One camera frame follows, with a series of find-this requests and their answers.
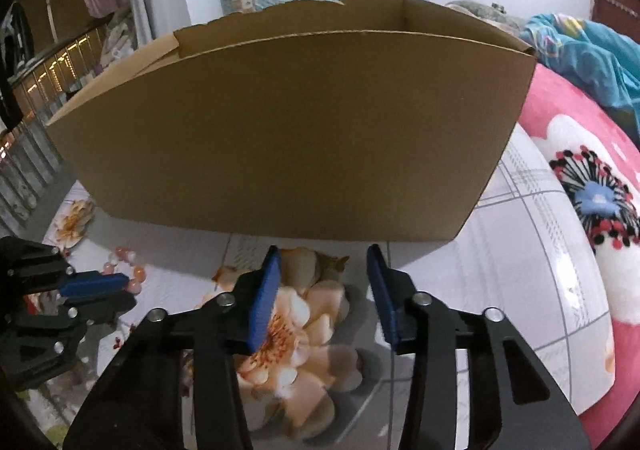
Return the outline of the white floral bed sheet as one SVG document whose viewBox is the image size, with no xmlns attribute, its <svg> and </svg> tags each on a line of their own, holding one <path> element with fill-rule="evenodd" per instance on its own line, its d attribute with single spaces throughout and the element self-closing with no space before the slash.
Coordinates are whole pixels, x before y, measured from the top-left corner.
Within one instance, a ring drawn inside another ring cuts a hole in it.
<svg viewBox="0 0 640 450">
<path fill-rule="evenodd" d="M 268 236 L 212 233 L 108 216 L 81 184 L 54 204 L 88 222 L 70 252 L 80 270 L 113 269 L 128 248 L 142 260 L 137 306 L 89 331 L 70 372 L 23 392 L 60 444 L 91 386 L 152 308 L 202 306 L 257 268 Z M 393 449 L 413 367 L 384 340 L 363 242 L 282 239 L 283 277 L 265 344 L 242 366 L 247 424 L 258 449 Z M 570 201 L 536 144 L 516 128 L 458 236 L 448 243 L 386 242 L 386 262 L 449 307 L 504 311 L 577 412 L 613 386 L 610 307 L 596 259 Z"/>
</svg>

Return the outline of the brown cardboard box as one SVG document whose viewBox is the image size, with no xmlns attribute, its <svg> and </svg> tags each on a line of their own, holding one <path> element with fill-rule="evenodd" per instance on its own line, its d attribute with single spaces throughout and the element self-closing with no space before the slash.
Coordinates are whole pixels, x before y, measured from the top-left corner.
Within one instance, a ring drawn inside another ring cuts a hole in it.
<svg viewBox="0 0 640 450">
<path fill-rule="evenodd" d="M 536 68 L 529 44 L 423 0 L 298 0 L 169 33 L 47 130 L 108 214 L 335 241 L 449 241 Z"/>
</svg>

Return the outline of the wooden wardrobe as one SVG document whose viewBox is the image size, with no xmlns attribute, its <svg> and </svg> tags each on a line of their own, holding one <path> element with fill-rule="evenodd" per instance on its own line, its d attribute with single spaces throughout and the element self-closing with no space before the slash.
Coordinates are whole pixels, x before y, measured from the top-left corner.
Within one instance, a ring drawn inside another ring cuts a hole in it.
<svg viewBox="0 0 640 450">
<path fill-rule="evenodd" d="M 32 106 L 53 88 L 64 88 L 72 74 L 65 59 L 53 68 L 40 59 L 112 15 L 91 17 L 83 0 L 9 0 L 1 13 L 1 119 L 8 129 L 32 114 Z"/>
</svg>

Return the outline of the pink floral blanket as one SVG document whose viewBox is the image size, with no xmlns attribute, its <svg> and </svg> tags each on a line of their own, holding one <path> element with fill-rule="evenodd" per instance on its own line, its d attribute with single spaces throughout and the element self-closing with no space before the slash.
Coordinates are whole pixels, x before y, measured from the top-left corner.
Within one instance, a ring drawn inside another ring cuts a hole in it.
<svg viewBox="0 0 640 450">
<path fill-rule="evenodd" d="M 580 416 L 593 447 L 639 445 L 639 151 L 591 98 L 537 66 L 518 122 L 572 204 L 612 323 L 610 390 Z"/>
</svg>

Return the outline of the blue patterned quilt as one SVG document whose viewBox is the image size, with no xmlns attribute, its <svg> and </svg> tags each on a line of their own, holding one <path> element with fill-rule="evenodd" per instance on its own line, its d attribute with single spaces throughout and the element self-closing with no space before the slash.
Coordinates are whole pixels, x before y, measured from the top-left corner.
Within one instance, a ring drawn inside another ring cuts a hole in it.
<svg viewBox="0 0 640 450">
<path fill-rule="evenodd" d="M 566 14 L 536 14 L 520 32 L 546 68 L 582 90 L 639 142 L 639 44 L 608 26 Z"/>
</svg>

